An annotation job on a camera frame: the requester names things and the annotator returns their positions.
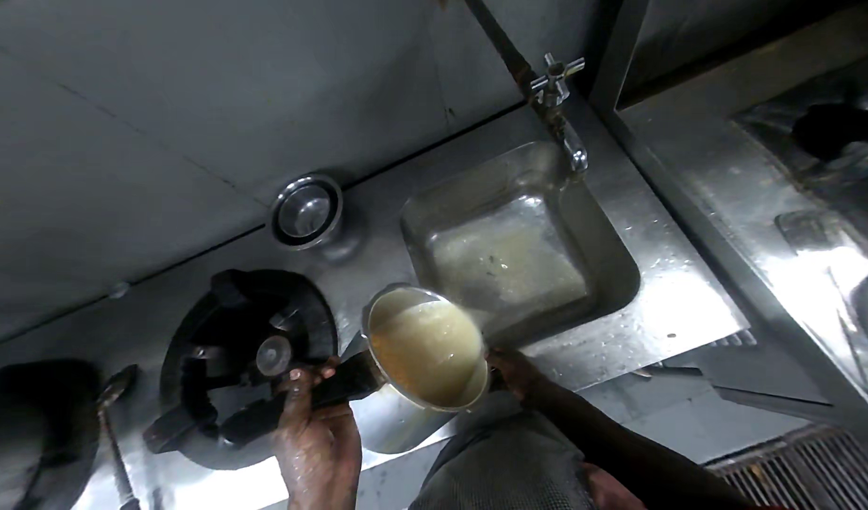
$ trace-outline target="metal spoon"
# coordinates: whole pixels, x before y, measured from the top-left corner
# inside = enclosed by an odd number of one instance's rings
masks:
[[[114,477],[116,478],[116,489],[119,491],[119,501],[122,505],[119,510],[140,510],[138,500],[135,498],[135,493],[132,492],[132,483],[128,481],[128,472],[126,465],[122,462],[122,452],[119,451],[119,444],[116,441],[116,435],[113,433],[113,427],[110,425],[110,415],[107,413],[113,402],[116,402],[129,388],[131,388],[137,379],[138,365],[129,365],[123,368],[110,380],[107,381],[106,387],[100,393],[97,405],[97,416],[100,421],[100,433],[107,437],[110,443],[110,457],[113,461]]]

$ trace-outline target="left hand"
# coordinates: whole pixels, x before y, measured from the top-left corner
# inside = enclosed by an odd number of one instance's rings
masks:
[[[337,358],[320,370],[335,373]],[[283,385],[288,390],[280,425],[273,433],[273,453],[289,490],[289,507],[340,510],[355,508],[361,471],[361,439],[349,404],[312,411],[312,387],[321,381],[296,368]]]

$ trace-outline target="stainless steel sink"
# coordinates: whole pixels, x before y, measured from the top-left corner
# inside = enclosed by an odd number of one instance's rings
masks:
[[[584,179],[537,142],[412,197],[400,225],[419,283],[468,309],[492,346],[626,306],[640,273]]]

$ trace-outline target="metal grate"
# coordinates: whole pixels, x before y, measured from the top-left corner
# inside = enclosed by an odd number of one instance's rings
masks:
[[[868,447],[839,429],[812,425],[705,466],[755,504],[868,510]]]

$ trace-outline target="liquid in pot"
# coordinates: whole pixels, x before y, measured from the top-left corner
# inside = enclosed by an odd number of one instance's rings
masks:
[[[481,331],[459,307],[431,301],[371,332],[378,363],[404,391],[443,408],[468,404],[465,387],[484,354]]]

